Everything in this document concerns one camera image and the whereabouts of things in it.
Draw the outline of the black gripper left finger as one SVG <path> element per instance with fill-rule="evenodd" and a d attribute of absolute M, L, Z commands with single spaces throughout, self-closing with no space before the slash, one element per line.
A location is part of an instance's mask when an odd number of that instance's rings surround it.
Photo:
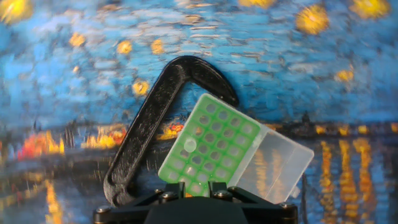
<path fill-rule="evenodd" d="M 150 210 L 157 205 L 185 198 L 185 183 L 166 184 L 165 189 L 134 199 L 126 205 L 103 205 L 93 212 L 95 224 L 144 224 Z"/>

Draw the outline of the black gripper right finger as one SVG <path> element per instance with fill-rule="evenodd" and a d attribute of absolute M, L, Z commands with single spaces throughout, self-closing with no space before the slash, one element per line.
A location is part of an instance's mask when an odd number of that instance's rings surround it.
<path fill-rule="evenodd" d="M 271 203 L 241 187 L 227 187 L 224 182 L 209 182 L 209 196 L 237 205 L 248 223 L 297 224 L 297 206 Z"/>

